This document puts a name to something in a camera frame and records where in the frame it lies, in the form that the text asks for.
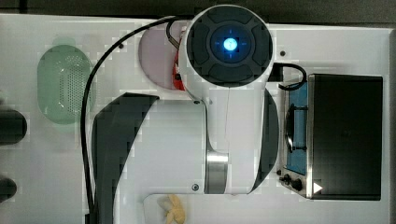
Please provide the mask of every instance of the green colander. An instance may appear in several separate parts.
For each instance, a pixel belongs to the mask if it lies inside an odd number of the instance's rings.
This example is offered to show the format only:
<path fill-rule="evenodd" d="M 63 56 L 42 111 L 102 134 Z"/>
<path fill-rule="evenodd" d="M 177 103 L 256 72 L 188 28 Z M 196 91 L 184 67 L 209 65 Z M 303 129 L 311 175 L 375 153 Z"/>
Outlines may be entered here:
<path fill-rule="evenodd" d="M 37 67 L 37 101 L 47 119 L 58 124 L 79 119 L 90 72 L 90 60 L 72 46 L 53 47 L 41 57 Z M 93 83 L 88 108 L 94 103 L 94 95 Z"/>

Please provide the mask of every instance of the power cord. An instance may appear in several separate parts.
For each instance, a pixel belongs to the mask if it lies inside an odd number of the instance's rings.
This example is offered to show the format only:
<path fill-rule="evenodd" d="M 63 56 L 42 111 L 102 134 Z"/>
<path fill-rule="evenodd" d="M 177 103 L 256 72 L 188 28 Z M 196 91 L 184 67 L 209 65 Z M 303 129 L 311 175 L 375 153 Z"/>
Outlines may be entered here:
<path fill-rule="evenodd" d="M 116 43 L 114 43 L 105 53 L 104 55 L 99 59 L 98 63 L 95 65 L 95 67 L 92 69 L 90 76 L 88 77 L 87 84 L 85 86 L 84 90 L 84 96 L 82 98 L 82 106 L 81 106 L 81 116 L 80 116 L 80 123 L 79 123 L 79 128 L 80 128 L 80 137 L 81 137 L 81 147 L 82 147 L 82 159 L 84 163 L 84 175 L 85 175 L 85 188 L 87 190 L 87 199 L 88 199 L 88 207 L 90 214 L 94 212 L 94 203 L 93 203 L 93 195 L 92 195 L 92 184 L 91 184 L 91 171 L 90 171 L 90 164 L 89 164 L 89 159 L 88 159 L 88 147 L 87 147 L 87 137 L 86 137 L 86 131 L 85 131 L 85 124 L 86 124 L 86 111 L 87 111 L 87 103 L 88 103 L 88 98 L 90 94 L 90 89 L 91 89 L 91 84 L 93 82 L 93 78 L 96 75 L 96 72 L 102 65 L 102 63 L 105 61 L 105 59 L 110 55 L 110 53 L 116 49 L 119 45 L 122 44 L 125 40 L 130 38 L 131 36 L 140 33 L 144 30 L 147 30 L 153 26 L 157 26 L 163 23 L 167 22 L 173 22 L 177 20 L 182 20 L 179 17 L 171 17 L 171 18 L 166 18 L 163 20 L 155 21 L 153 23 L 144 25 L 128 35 L 125 35 L 122 37 L 120 40 L 118 40 Z"/>
<path fill-rule="evenodd" d="M 175 21 L 169 21 L 168 24 L 166 25 L 165 31 L 166 31 L 166 36 L 168 37 L 169 42 L 170 42 L 176 49 L 178 49 L 178 47 L 180 46 L 180 44 L 179 44 L 179 43 L 172 37 L 172 35 L 171 35 L 171 27 L 172 27 L 172 24 L 173 24 L 174 22 L 175 22 Z"/>
<path fill-rule="evenodd" d="M 295 69 L 299 70 L 303 74 L 302 80 L 295 86 L 293 85 L 293 86 L 285 87 L 285 86 L 282 86 L 282 85 L 279 84 L 278 87 L 282 91 L 296 91 L 296 90 L 300 89 L 305 84 L 305 82 L 306 82 L 306 72 L 301 66 L 299 66 L 297 64 L 294 64 L 294 63 L 276 63 L 276 66 L 295 68 Z"/>

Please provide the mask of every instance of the white countertop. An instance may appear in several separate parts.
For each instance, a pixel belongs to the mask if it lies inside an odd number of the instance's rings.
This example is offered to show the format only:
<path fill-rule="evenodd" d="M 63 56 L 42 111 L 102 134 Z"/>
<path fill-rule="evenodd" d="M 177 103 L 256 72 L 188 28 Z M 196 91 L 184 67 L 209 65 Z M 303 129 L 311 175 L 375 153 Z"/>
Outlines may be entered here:
<path fill-rule="evenodd" d="M 61 37 L 58 41 L 74 39 L 95 64 L 118 38 L 150 21 L 0 14 L 0 90 L 6 104 L 28 121 L 28 133 L 21 142 L 0 147 L 0 173 L 18 185 L 14 198 L 0 203 L 0 223 L 83 223 L 88 212 L 78 126 L 53 125 L 38 108 L 36 69 L 41 56 Z M 383 76 L 381 201 L 308 201 L 282 187 L 272 172 L 250 195 L 183 196 L 186 223 L 388 223 L 389 30 L 277 24 L 270 29 L 276 37 L 276 60 L 297 63 L 308 74 Z M 163 34 L 161 29 L 150 32 Z M 157 90 L 144 76 L 136 57 L 141 36 L 117 49 L 99 71 L 93 114 L 126 91 L 186 98 L 183 93 L 175 96 L 172 91 Z M 165 49 L 171 49 L 163 40 Z M 287 52 L 283 58 L 278 56 L 281 50 Z M 162 53 L 164 62 L 172 62 L 171 53 Z M 147 223 L 159 223 L 156 197 L 145 201 L 146 217 L 152 217 Z"/>

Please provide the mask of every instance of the blue light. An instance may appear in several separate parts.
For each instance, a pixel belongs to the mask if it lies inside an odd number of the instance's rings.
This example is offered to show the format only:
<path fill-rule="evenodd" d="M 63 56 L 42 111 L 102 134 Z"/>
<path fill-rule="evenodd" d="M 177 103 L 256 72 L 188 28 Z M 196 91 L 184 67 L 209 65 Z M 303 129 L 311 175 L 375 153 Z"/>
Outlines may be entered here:
<path fill-rule="evenodd" d="M 238 43 L 234 38 L 227 38 L 226 40 L 224 40 L 223 46 L 225 49 L 231 51 L 236 49 Z"/>

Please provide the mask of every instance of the red object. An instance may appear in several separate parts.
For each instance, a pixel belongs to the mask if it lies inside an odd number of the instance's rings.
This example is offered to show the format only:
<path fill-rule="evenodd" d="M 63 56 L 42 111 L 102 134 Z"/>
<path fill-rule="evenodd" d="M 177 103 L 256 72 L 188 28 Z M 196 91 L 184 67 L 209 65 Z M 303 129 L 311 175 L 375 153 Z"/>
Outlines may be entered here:
<path fill-rule="evenodd" d="M 175 55 L 174 67 L 173 67 L 173 71 L 172 71 L 172 79 L 173 79 L 175 88 L 177 90 L 184 91 L 183 82 L 181 81 L 181 75 L 177 71 L 178 70 L 177 64 L 178 64 L 178 51 L 176 52 L 176 55 Z"/>

